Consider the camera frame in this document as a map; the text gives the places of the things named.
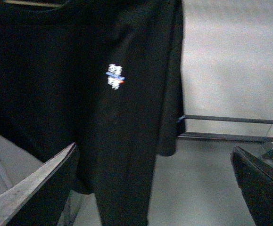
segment gray wall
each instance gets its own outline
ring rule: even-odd
[[[186,114],[273,120],[273,0],[184,0]],[[273,126],[188,120],[187,131],[273,136]]]

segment black t-shirt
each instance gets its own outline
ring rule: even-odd
[[[72,142],[103,225],[146,225],[182,115],[178,0],[0,4],[0,134],[41,161]]]

